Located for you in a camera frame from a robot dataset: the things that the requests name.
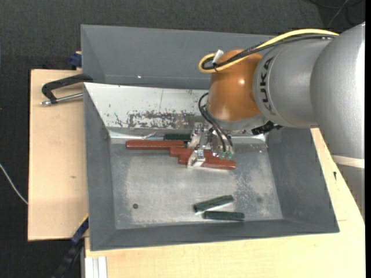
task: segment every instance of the yellow cable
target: yellow cable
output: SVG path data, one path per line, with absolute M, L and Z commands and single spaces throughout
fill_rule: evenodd
M 326 30 L 321 30 L 321 29 L 301 29 L 301 30 L 295 30 L 295 31 L 291 31 L 291 32 L 287 32 L 287 33 L 284 33 L 284 34 L 281 34 L 281 35 L 278 35 L 276 36 L 275 38 L 272 38 L 264 43 L 262 43 L 261 45 L 257 46 L 255 49 L 259 49 L 261 47 L 265 47 L 267 45 L 272 45 L 278 41 L 281 41 L 283 39 L 286 39 L 288 37 L 291 37 L 291 36 L 296 36 L 296 35 L 302 35 L 302 34 L 319 34 L 319 35 L 331 35 L 331 36 L 338 36 L 338 33 L 335 33 L 335 32 L 331 32 L 331 31 L 326 31 Z M 201 59 L 201 61 L 198 63 L 198 69 L 202 72 L 202 73 L 214 73 L 215 70 L 212 70 L 212 69 L 203 69 L 202 68 L 202 63 L 205 62 L 207 59 L 209 58 L 212 58 L 214 57 L 215 54 L 214 53 L 211 53 L 211 54 L 208 54 L 206 55 L 205 57 L 203 57 Z M 218 67 L 218 71 L 221 71 L 221 70 L 224 70 L 234 64 L 237 64 L 238 62 L 241 62 L 242 60 L 244 60 L 245 58 L 247 58 L 248 56 L 245 56 L 245 57 L 242 57 L 242 58 L 239 58 L 233 62 L 230 62 L 226 65 L 223 65 L 221 67 Z

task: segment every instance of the kuka logo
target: kuka logo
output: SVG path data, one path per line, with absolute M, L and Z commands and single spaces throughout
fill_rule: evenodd
M 273 111 L 272 111 L 272 105 L 268 99 L 268 94 L 267 94 L 267 90 L 265 89 L 266 85 L 267 85 L 267 82 L 265 81 L 265 79 L 267 78 L 267 75 L 268 75 L 268 69 L 269 69 L 269 65 L 271 64 L 271 61 L 273 60 L 274 57 L 271 57 L 270 59 L 268 59 L 265 63 L 264 63 L 264 70 L 265 70 L 265 74 L 263 74 L 263 72 L 260 74 L 260 78 L 261 78 L 261 81 L 260 81 L 260 92 L 263 94 L 263 99 L 262 99 L 262 102 L 264 103 L 264 107 L 271 113 L 271 115 L 276 115 Z

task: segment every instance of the wooden board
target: wooden board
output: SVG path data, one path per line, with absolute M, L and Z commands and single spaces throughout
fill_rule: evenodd
M 44 83 L 79 71 L 32 70 L 28 239 L 70 238 L 88 213 L 82 98 L 43 107 Z M 57 97 L 82 85 L 56 90 Z

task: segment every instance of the wooden table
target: wooden table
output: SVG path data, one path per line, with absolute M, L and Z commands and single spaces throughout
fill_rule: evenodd
M 44 83 L 78 73 L 31 72 L 29 241 L 70 238 L 88 212 L 82 99 L 39 104 Z M 320 132 L 312 135 L 340 233 L 109 251 L 90 251 L 86 238 L 86 256 L 105 255 L 110 278 L 365 277 L 365 224 Z

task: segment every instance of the gray floor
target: gray floor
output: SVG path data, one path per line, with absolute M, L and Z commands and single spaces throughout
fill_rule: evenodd
M 274 34 L 326 27 L 336 12 L 304 0 L 0 0 L 0 162 L 27 197 L 28 69 L 70 69 L 82 23 Z M 360 23 L 365 2 L 347 13 L 331 27 Z M 68 249 L 65 241 L 27 243 L 27 208 L 2 174 L 0 249 L 0 276 L 7 278 L 51 276 Z M 78 277 L 78 267 L 70 277 Z

